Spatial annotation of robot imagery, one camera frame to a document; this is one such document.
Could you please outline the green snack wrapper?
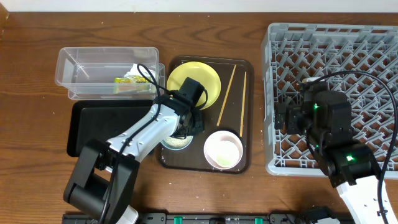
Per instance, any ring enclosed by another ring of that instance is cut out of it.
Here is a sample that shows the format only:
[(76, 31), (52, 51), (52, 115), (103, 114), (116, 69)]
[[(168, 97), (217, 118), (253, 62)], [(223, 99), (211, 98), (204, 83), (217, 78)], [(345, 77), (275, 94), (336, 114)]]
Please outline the green snack wrapper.
[(115, 93), (145, 92), (150, 90), (150, 83), (142, 77), (123, 77), (114, 79)]

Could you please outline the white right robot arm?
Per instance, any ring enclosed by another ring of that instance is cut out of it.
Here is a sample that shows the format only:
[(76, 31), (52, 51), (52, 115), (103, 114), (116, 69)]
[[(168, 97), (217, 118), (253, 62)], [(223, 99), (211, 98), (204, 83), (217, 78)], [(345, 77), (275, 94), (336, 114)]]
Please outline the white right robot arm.
[(329, 90), (307, 91), (304, 97), (300, 105), (275, 104), (274, 127), (305, 135), (318, 168), (355, 223), (397, 223), (372, 150), (353, 137), (348, 97)]

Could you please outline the white cup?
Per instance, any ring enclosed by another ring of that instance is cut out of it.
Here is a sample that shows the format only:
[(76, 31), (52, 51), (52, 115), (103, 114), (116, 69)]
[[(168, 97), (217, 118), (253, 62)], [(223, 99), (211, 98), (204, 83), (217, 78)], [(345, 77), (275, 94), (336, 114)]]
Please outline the white cup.
[(230, 169), (240, 160), (238, 147), (231, 141), (216, 141), (206, 145), (206, 155), (210, 164), (219, 169)]

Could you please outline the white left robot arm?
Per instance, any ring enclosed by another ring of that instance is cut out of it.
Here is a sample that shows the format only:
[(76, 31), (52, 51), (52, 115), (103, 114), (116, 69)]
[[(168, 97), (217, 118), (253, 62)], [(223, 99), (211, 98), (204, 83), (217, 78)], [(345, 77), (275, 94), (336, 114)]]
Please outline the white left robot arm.
[(80, 152), (63, 199), (98, 223), (135, 223), (130, 205), (142, 160), (179, 129), (195, 129), (199, 93), (172, 90), (158, 96), (147, 113), (121, 134), (88, 141)]

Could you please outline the white tissue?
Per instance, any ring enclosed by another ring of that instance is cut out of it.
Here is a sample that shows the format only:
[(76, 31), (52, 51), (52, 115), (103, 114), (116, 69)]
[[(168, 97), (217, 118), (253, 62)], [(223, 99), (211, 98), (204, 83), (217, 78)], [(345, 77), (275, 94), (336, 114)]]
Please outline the white tissue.
[(128, 71), (125, 75), (124, 78), (131, 78), (131, 79), (138, 79), (138, 78), (144, 78), (146, 76), (146, 72), (143, 71), (142, 74), (138, 71), (137, 64), (134, 64), (130, 71)]

